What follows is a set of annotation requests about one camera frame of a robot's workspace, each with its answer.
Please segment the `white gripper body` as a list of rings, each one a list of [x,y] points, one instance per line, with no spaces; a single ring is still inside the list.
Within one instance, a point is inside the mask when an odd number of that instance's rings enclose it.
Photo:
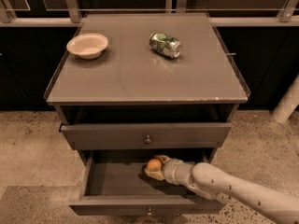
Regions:
[[[193,164],[171,159],[164,164],[164,179],[170,184],[190,186],[193,183],[192,168]]]

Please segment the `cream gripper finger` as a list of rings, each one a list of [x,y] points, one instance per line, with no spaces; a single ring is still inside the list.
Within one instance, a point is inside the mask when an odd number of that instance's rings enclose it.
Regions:
[[[155,170],[150,170],[148,168],[144,169],[144,172],[146,173],[147,176],[159,180],[159,181],[163,181],[164,180],[164,174],[163,174],[163,170],[162,169],[155,169]]]
[[[155,155],[154,160],[157,166],[164,166],[171,158],[166,155]]]

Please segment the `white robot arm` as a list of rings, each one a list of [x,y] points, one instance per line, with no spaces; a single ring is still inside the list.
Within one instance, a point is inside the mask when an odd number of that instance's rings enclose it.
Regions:
[[[222,192],[278,224],[299,224],[299,199],[229,175],[207,162],[190,164],[166,155],[149,160],[144,172],[214,200]]]

